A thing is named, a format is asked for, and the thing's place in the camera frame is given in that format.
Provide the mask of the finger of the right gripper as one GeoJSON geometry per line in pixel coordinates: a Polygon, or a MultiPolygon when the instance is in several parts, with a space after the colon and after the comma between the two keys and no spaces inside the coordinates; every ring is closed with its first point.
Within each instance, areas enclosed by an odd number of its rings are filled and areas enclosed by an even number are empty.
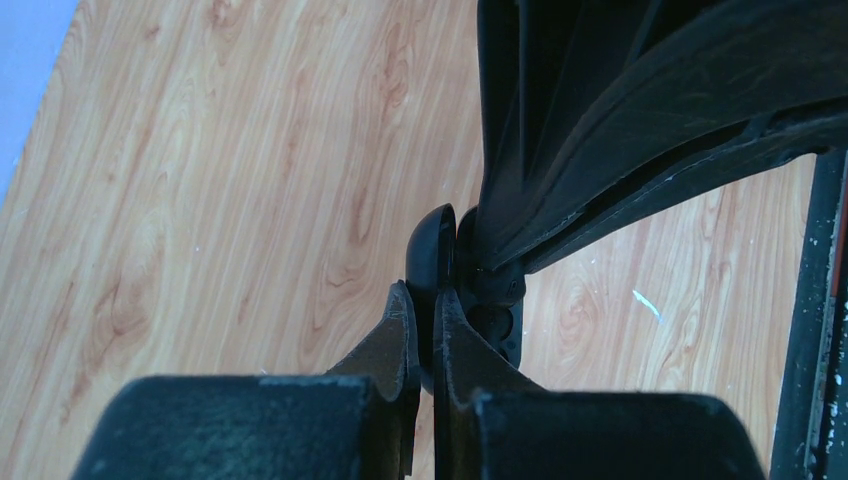
{"type": "Polygon", "coordinates": [[[535,273],[638,220],[808,153],[847,144],[847,102],[827,99],[754,117],[675,147],[592,200],[582,216],[523,256],[535,273]]]}
{"type": "Polygon", "coordinates": [[[843,1],[482,1],[477,30],[489,270],[687,141],[847,102],[843,1]]]}

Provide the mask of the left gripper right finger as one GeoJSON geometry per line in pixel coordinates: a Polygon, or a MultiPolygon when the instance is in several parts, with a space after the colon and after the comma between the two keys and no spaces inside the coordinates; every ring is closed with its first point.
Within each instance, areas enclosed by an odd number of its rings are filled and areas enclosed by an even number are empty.
{"type": "Polygon", "coordinates": [[[456,292],[434,319],[439,479],[760,479],[744,425],[700,394],[556,392],[467,322],[456,292]]]}

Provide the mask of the black charging case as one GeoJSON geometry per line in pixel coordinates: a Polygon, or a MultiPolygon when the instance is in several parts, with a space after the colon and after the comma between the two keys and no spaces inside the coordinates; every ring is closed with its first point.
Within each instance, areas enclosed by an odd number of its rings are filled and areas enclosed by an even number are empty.
{"type": "Polygon", "coordinates": [[[405,284],[415,308],[423,388],[434,388],[435,307],[438,294],[453,289],[470,326],[512,367],[522,353],[524,267],[519,262],[483,268],[473,252],[477,209],[458,220],[443,204],[416,225],[406,249],[405,284]]]}

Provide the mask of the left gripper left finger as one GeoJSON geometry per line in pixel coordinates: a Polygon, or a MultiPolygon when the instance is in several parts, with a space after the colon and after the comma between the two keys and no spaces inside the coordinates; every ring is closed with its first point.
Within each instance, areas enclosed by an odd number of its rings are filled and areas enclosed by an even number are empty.
{"type": "Polygon", "coordinates": [[[77,479],[401,479],[421,390],[404,283],[320,375],[148,376],[105,408],[77,479]]]}

